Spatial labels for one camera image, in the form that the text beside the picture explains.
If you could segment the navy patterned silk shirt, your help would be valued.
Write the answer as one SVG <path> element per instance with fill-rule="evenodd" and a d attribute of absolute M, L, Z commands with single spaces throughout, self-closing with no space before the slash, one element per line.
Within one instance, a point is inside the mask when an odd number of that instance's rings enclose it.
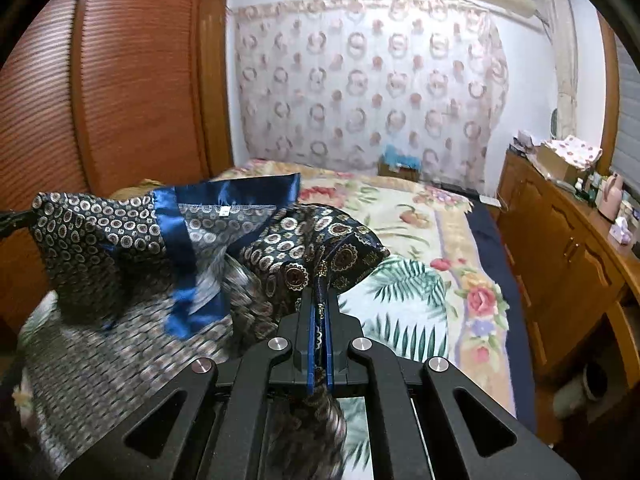
<path fill-rule="evenodd" d="M 358 220 L 298 202 L 300 177 L 39 193 L 28 230 L 51 284 L 18 336 L 28 419 L 60 476 L 197 356 L 271 337 L 306 288 L 349 290 L 386 258 Z"/>

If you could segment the white waste bin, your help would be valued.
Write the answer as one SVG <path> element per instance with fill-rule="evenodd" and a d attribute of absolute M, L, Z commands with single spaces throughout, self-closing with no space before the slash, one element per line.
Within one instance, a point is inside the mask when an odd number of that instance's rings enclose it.
<path fill-rule="evenodd" d="M 553 415 L 564 419 L 582 410 L 589 402 L 599 402 L 608 391 L 608 375 L 598 364 L 587 365 L 582 372 L 554 394 Z"/>

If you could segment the palm leaf bed sheet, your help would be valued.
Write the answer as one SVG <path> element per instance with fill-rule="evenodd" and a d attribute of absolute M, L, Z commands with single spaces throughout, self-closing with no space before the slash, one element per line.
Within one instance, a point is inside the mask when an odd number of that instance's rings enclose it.
<path fill-rule="evenodd" d="M 448 356 L 448 289 L 450 283 L 428 264 L 391 256 L 338 296 L 338 306 L 358 318 L 367 338 L 424 363 Z"/>

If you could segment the long wooden sideboard cabinet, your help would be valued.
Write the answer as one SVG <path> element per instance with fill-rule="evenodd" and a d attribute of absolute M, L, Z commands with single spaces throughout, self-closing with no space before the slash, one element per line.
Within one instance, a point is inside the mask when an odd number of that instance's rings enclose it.
<path fill-rule="evenodd" d="M 538 434 L 556 443 L 564 422 L 552 400 L 588 364 L 608 375 L 587 422 L 639 383 L 639 260 L 610 237 L 595 209 L 544 178 L 513 150 L 498 187 L 498 228 L 521 295 L 532 355 Z"/>

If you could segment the floral bed blanket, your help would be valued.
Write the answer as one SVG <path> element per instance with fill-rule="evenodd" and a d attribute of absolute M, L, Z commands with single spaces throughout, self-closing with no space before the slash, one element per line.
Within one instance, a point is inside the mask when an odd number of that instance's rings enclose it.
<path fill-rule="evenodd" d="M 510 413 L 516 411 L 506 350 L 509 301 L 480 262 L 469 221 L 477 206 L 460 195 L 391 177 L 368 177 L 289 162 L 252 160 L 221 179 L 299 174 L 299 200 L 341 209 L 375 232 L 391 256 L 421 261 L 450 283 L 445 356 Z"/>

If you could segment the folded mustard patterned cloth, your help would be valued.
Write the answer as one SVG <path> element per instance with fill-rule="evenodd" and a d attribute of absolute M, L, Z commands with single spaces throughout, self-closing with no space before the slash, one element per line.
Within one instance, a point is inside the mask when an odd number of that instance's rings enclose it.
<path fill-rule="evenodd" d="M 156 188 L 162 188 L 164 185 L 162 182 L 152 179 L 143 179 L 138 184 L 128 186 L 128 188 L 120 188 L 110 195 L 111 200 L 130 200 L 130 198 L 140 197 L 149 193 Z"/>

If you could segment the pink tissue pack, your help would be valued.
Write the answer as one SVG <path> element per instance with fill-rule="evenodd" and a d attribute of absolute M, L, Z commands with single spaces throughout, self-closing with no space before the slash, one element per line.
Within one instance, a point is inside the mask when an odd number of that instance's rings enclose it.
<path fill-rule="evenodd" d="M 631 242 L 631 232 L 628 228 L 628 221 L 625 217 L 617 217 L 611 229 L 608 231 L 608 235 L 616 241 L 617 244 L 625 246 Z"/>

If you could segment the pink kettle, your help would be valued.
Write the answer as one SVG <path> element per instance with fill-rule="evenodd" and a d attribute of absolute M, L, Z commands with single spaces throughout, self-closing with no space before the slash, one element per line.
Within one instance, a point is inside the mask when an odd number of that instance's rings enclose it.
<path fill-rule="evenodd" d="M 600 215 L 609 222 L 614 222 L 617 218 L 618 212 L 620 211 L 623 185 L 624 179 L 617 172 L 614 172 L 614 174 L 611 174 L 603 181 L 602 195 L 598 205 L 598 211 L 600 212 Z"/>

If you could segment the blue tissue box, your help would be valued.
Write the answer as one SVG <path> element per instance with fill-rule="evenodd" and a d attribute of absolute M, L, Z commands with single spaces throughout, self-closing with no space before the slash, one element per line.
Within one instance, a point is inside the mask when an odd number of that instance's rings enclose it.
<path fill-rule="evenodd" d="M 411 182 L 421 179 L 422 162 L 414 156 L 398 151 L 393 145 L 387 145 L 378 160 L 378 175 L 393 177 Z"/>

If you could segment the cardboard box with cloth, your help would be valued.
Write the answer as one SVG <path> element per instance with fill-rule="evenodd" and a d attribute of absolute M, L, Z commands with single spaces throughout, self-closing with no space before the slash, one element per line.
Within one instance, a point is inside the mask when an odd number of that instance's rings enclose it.
<path fill-rule="evenodd" d="M 549 177 L 574 185 L 596 166 L 601 154 L 600 146 L 568 136 L 542 142 L 536 148 L 536 162 Z"/>

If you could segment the grey window roller blind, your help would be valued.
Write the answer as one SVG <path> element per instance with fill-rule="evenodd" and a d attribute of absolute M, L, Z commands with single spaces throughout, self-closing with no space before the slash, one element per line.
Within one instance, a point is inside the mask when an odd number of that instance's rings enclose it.
<path fill-rule="evenodd" d="M 640 178 L 640 75 L 634 60 L 615 36 L 620 105 L 612 168 L 628 188 L 639 195 Z"/>

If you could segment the brown louvered wardrobe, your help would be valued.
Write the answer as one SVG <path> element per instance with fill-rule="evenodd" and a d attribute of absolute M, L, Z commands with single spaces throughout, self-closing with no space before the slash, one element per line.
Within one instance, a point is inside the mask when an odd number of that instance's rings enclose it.
<path fill-rule="evenodd" d="M 1 0 L 1 207 L 233 164 L 227 0 Z"/>

